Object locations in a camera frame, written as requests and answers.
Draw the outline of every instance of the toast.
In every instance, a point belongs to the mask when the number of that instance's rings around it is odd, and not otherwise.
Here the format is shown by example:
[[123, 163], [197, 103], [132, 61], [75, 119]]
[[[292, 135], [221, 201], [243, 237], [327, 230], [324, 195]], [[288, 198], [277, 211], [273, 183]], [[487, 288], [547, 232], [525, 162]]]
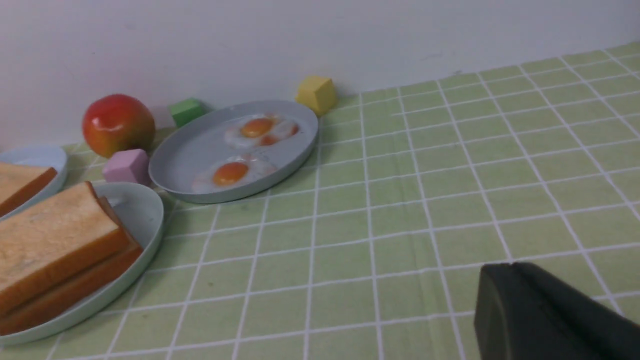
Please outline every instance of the toast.
[[57, 174], [52, 167], [15, 165], [0, 161], [0, 217], [27, 202]]
[[0, 317], [130, 245], [88, 181], [0, 222]]
[[[105, 198], [100, 205], [115, 221], [120, 223]], [[0, 336], [30, 329], [64, 313], [83, 298], [120, 277], [142, 254], [143, 249], [128, 236], [129, 246], [97, 265], [63, 282], [47, 293], [32, 299], [0, 317]]]

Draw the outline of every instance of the green cube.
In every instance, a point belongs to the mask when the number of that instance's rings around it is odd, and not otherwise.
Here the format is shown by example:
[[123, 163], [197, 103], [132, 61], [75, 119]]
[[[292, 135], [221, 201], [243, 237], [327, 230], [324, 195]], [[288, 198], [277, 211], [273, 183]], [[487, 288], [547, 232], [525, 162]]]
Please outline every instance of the green cube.
[[182, 127], [189, 124], [193, 119], [201, 117], [206, 113], [200, 101], [189, 98], [169, 106], [169, 111], [175, 121], [176, 127]]

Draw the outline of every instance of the apple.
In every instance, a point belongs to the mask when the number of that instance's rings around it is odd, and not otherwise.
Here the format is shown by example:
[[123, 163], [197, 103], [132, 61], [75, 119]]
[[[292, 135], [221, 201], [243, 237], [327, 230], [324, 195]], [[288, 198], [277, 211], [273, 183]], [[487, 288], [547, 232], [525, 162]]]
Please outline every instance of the apple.
[[110, 158], [118, 151], [151, 150], [156, 123], [142, 102], [128, 95], [113, 94], [87, 108], [82, 134], [91, 150]]

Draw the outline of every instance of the white plate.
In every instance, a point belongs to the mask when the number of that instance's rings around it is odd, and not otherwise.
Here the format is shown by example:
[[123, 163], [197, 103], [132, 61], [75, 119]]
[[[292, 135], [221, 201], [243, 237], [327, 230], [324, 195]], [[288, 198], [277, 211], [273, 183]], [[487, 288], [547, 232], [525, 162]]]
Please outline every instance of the white plate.
[[67, 180], [67, 153], [60, 147], [41, 145], [23, 147], [0, 153], [0, 162], [16, 165], [31, 165], [37, 167], [52, 167], [58, 174], [40, 192], [18, 206], [0, 220], [15, 215], [26, 208], [55, 195]]
[[[225, 132], [240, 121], [275, 114], [293, 120], [299, 131], [271, 146], [233, 149]], [[174, 197], [197, 204], [226, 202], [266, 190], [302, 166], [318, 137], [318, 119], [308, 107], [292, 101], [265, 100], [220, 109], [181, 127], [154, 151], [149, 162], [151, 180]], [[274, 165], [277, 170], [242, 186], [217, 192], [195, 192], [193, 180], [205, 169], [235, 156], [250, 154]]]
[[98, 196], [106, 196], [113, 209], [136, 241], [142, 255], [113, 282], [78, 302], [48, 322], [15, 334], [0, 336], [0, 345], [27, 343], [46, 338], [82, 322], [118, 298], [148, 267], [162, 238], [164, 208], [160, 196], [146, 186], [134, 183], [109, 183], [95, 187]]

